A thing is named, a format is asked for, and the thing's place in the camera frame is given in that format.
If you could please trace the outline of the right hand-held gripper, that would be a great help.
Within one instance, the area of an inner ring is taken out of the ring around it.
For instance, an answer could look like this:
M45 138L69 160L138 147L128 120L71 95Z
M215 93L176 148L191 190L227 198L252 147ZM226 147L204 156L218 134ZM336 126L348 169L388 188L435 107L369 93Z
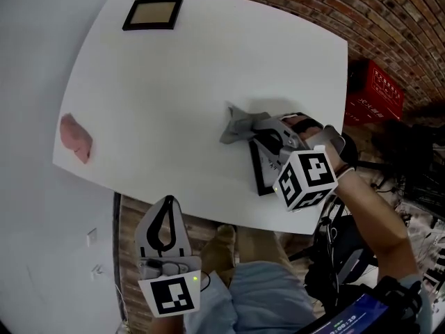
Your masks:
M316 206L337 188L325 145L331 143L341 152L345 141L333 126L309 138L307 145L301 145L299 136L278 117L257 121L252 130L258 149L281 168L273 189L286 211Z

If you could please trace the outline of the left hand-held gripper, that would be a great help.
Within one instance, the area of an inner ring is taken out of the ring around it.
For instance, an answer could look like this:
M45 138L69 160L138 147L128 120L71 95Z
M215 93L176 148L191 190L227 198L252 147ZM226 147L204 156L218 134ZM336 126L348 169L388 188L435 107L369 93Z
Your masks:
M164 218L170 228L168 244L159 236ZM138 284L152 314L175 316L198 311L202 262L198 256L190 256L183 214L174 196L166 196L148 209L136 227L135 245L138 255L146 257L138 263Z

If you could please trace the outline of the grey wiping cloth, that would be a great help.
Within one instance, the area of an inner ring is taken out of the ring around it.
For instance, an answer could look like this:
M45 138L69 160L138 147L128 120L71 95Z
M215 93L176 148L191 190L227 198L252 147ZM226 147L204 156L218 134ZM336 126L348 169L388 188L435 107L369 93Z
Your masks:
M247 113L234 104L228 103L229 122L220 136L222 144L229 145L237 141L249 141L255 135L254 126L263 120L267 120L271 115L267 112Z

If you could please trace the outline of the black frame white picture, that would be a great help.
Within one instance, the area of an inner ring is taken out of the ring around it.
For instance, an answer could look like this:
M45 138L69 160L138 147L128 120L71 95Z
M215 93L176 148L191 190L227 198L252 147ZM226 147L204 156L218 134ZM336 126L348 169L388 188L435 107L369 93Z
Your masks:
M249 142L249 148L258 195L266 196L274 193L273 185L280 170L275 167L254 141Z

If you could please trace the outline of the black frame tan picture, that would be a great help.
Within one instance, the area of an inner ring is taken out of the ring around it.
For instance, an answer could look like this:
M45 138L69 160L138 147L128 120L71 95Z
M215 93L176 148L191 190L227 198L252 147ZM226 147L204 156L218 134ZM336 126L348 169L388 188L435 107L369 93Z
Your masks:
M123 31L173 30L183 0L135 0Z

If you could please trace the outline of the person's left forearm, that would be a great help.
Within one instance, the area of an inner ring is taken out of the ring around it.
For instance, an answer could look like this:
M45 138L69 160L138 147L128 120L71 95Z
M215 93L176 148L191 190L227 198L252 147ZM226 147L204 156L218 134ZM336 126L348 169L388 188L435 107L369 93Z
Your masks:
M151 334L184 334L184 316L153 318Z

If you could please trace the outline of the person's right forearm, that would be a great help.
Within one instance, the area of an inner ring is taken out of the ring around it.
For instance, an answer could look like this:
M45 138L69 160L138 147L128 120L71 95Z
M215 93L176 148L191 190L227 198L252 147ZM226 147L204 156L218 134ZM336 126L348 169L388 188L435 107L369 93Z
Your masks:
M352 214L359 233L378 261L378 277L397 280L419 273L407 228L393 207L356 171L338 180L335 194Z

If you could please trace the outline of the person's right hand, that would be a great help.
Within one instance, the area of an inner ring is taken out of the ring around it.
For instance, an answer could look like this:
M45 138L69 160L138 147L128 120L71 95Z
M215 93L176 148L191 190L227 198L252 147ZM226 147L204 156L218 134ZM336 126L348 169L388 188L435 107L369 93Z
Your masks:
M287 115L281 119L281 122L299 135L303 141L323 130L322 124L303 114Z

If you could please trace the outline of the khaki trousers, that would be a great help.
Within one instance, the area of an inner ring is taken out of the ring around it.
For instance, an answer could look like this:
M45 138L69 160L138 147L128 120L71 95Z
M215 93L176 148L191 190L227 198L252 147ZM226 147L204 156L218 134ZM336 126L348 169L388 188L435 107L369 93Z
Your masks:
M235 273L234 251L242 264L276 263L293 270L277 235L267 230L221 225L215 237L201 250L203 272L216 272L229 287Z

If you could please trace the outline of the black wrist band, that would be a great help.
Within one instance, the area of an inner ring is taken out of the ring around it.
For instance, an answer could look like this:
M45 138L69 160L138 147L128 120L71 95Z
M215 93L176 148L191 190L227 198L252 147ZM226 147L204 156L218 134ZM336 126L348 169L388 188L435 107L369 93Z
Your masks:
M340 169L335 172L336 178L340 180L345 174L350 171L355 171L355 168L349 164L344 164Z

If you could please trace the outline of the red fire extinguisher box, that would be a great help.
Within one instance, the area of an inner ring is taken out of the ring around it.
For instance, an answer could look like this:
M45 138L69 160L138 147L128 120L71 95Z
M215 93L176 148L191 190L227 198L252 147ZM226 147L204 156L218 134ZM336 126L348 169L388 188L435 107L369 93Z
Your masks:
M399 121L403 102L404 92L374 61L363 59L348 65L346 125Z

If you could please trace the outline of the white table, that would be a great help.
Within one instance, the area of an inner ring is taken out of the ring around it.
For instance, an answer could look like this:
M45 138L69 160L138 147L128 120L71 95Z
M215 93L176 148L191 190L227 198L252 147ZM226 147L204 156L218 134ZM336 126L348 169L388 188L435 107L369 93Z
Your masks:
M313 233L321 207L291 213L277 196L259 196L248 144L219 139L228 103L341 129L347 42L248 0L183 0L173 30L123 31L134 1L104 4L61 104L92 136L90 159L56 139L53 163L150 204L173 195L192 216Z

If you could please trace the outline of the light blue shirt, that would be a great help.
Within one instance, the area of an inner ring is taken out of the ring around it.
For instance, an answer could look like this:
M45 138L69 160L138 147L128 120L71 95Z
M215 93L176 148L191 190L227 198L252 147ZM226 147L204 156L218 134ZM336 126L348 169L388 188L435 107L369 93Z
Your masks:
M239 264L226 285L215 272L200 309L184 315L186 334L294 334L316 320L308 293L287 268Z

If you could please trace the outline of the pink cloth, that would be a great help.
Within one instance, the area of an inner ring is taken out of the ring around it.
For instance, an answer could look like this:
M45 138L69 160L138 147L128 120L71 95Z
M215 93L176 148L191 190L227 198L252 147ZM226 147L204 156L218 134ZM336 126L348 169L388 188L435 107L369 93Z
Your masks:
M64 147L73 151L83 164L87 164L90 159L93 139L71 113L67 113L61 118L59 131Z

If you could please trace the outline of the tall black office chair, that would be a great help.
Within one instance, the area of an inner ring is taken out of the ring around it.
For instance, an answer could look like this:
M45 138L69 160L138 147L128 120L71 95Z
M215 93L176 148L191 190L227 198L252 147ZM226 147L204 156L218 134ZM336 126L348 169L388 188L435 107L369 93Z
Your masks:
M415 184L431 182L445 190L445 157L441 164L437 163L433 147L435 144L445 147L445 124L408 126L389 120L383 123L382 130L372 135L371 142L391 166L397 189L412 180Z

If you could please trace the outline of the phone with blue screen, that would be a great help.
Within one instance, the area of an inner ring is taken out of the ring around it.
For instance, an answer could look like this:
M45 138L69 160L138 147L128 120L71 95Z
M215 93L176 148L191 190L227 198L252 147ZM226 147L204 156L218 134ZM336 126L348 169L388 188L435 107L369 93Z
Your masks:
M376 323L389 307L363 293L333 316L323 316L296 334L361 334Z

